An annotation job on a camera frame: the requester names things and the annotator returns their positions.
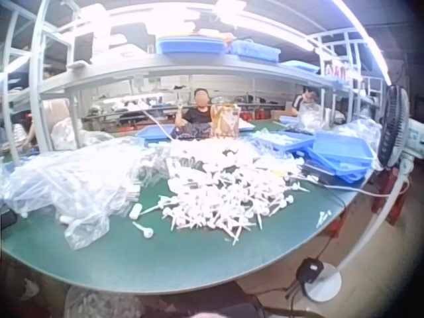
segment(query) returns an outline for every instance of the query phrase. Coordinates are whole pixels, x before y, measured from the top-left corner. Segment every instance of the person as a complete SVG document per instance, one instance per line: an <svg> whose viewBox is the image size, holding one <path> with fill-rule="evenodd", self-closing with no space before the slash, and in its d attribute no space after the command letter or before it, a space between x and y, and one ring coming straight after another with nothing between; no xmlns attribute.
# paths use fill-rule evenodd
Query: person
<svg viewBox="0 0 424 318"><path fill-rule="evenodd" d="M204 88L197 88L194 91L195 108L190 108L185 114L182 114L182 104L178 105L178 111L175 118L175 126L182 127L187 123L204 124L210 123L211 108L209 107L209 94Z"/></svg>
<svg viewBox="0 0 424 318"><path fill-rule="evenodd" d="M320 105L315 102L317 92L314 88L303 86L303 93L296 96L291 107L292 115L298 115L299 112L306 110L319 111Z"/></svg>
<svg viewBox="0 0 424 318"><path fill-rule="evenodd" d="M45 79L51 78L53 75L54 75L54 72L51 69L48 69L48 68L44 69L43 76ZM55 124L59 123L60 121L63 121L64 119L70 116L68 101L63 98L43 101L42 107L44 110L46 125L47 125L49 134L52 133L52 130ZM35 137L35 125L34 123L32 123L28 132L28 136L23 142L24 149L29 148L34 137Z"/></svg>

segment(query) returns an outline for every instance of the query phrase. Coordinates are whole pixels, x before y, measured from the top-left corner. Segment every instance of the green workbench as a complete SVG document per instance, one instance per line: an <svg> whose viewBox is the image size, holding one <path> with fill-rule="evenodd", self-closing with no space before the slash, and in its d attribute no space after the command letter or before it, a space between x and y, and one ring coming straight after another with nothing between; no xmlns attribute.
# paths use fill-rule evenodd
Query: green workbench
<svg viewBox="0 0 424 318"><path fill-rule="evenodd" d="M280 129L270 121L255 122L258 129ZM281 259L316 236L342 211L343 205L328 190L303 184L310 193L293 192L294 204L264 219L264 229L253 228L233 246L223 231L170 231L170 219L161 212L138 222L154 229L143 238L129 218L111 217L109 232L87 248L72 250L64 238L65 226L54 218L33 212L28 219L2 232L2 249L17 260L69 284L139 294L165 294L197 290L235 280ZM349 204L355 192L338 191ZM144 189L144 209L158 195L172 195L164 180ZM320 211L332 211L317 228Z"/></svg>

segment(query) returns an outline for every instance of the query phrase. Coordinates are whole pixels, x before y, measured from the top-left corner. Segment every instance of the black shirt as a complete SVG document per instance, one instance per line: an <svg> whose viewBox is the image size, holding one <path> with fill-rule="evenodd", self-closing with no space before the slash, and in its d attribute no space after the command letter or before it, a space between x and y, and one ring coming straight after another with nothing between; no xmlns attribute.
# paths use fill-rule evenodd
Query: black shirt
<svg viewBox="0 0 424 318"><path fill-rule="evenodd" d="M211 108L208 107L207 111L203 112L197 108L190 108L183 115L183 119L191 124L205 124L210 123L211 120Z"/></svg>

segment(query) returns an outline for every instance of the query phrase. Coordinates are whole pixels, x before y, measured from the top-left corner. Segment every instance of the woman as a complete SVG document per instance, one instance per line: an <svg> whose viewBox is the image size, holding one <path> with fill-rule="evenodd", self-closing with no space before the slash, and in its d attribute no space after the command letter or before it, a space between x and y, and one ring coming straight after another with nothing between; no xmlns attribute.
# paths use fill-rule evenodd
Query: woman
<svg viewBox="0 0 424 318"><path fill-rule="evenodd" d="M304 111L319 111L320 105L315 102L317 92L312 87L303 86L303 93L298 95L291 108L293 116L297 116L299 112Z"/></svg>
<svg viewBox="0 0 424 318"><path fill-rule="evenodd" d="M177 115L175 117L175 126L183 127L187 123L204 124L210 123L211 108L209 107L209 94L204 88L197 88L194 91L195 108L190 108L182 115L182 104L178 105Z"/></svg>

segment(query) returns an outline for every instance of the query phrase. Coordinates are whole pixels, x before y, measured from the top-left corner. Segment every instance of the blue plastic tray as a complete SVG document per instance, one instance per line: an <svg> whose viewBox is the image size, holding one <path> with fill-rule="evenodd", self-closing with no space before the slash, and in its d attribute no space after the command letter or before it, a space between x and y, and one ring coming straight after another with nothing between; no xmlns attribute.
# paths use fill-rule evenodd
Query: blue plastic tray
<svg viewBox="0 0 424 318"><path fill-rule="evenodd" d="M169 36L156 41L156 53L214 53L223 54L225 42L206 36Z"/></svg>
<svg viewBox="0 0 424 318"><path fill-rule="evenodd" d="M280 122L281 124L285 124L285 125L296 125L299 121L297 117L280 116Z"/></svg>
<svg viewBox="0 0 424 318"><path fill-rule="evenodd" d="M171 134L174 129L174 124L162 125L168 134ZM168 137L164 134L158 125L151 125L143 128L135 134L136 137L144 138L145 140L166 140Z"/></svg>
<svg viewBox="0 0 424 318"><path fill-rule="evenodd" d="M294 68L300 68L301 70L308 71L308 72L311 72L311 73L314 73L314 74L317 73L320 69L319 66L315 66L315 65L312 65L312 64L309 64L309 63L305 63L305 62L302 62L302 61L296 61L296 60L283 62L282 65L291 66L291 67L294 67Z"/></svg>
<svg viewBox="0 0 424 318"><path fill-rule="evenodd" d="M275 142L270 142L269 140L258 138L262 144L266 146L271 146L274 150L277 150L280 152L294 152L299 149L310 147L312 146L313 141L315 140L314 136L310 136L307 134L297 134L294 132L280 131L280 132L273 132L273 134L284 134L291 138L299 139L299 141L294 141L293 144L281 145Z"/></svg>
<svg viewBox="0 0 424 318"><path fill-rule="evenodd" d="M353 184L354 182L361 180L364 176L365 174L348 174L345 176L338 176L338 177L349 184Z"/></svg>
<svg viewBox="0 0 424 318"><path fill-rule="evenodd" d="M318 163L322 164L326 168L330 168L337 176L347 176L351 174L364 175L368 169L370 169L370 166L357 166L350 163L327 159L313 151L311 148L307 148L306 151L313 160L318 161Z"/></svg>
<svg viewBox="0 0 424 318"><path fill-rule="evenodd" d="M278 63L281 50L271 46L253 43L246 40L235 40L227 48L227 54L256 58L258 60Z"/></svg>
<svg viewBox="0 0 424 318"><path fill-rule="evenodd" d="M339 134L317 133L312 149L326 159L348 162L357 166L371 165L374 159L365 140Z"/></svg>

